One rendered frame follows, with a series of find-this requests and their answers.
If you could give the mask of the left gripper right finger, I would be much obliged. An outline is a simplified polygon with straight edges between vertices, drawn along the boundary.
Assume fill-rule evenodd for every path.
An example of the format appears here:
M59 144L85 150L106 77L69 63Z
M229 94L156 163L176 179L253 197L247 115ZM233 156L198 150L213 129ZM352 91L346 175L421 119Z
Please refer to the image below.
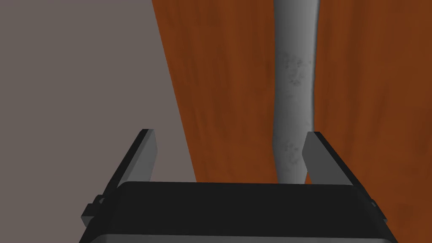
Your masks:
M321 133L307 133L302 157L312 184L356 185L352 172Z

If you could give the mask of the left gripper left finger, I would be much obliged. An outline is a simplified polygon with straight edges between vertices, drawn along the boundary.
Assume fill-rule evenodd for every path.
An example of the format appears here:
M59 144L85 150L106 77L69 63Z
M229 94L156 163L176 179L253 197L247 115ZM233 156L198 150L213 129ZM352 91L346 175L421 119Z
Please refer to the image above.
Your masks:
M105 195L128 181L150 181L157 152L154 129L142 129L108 182Z

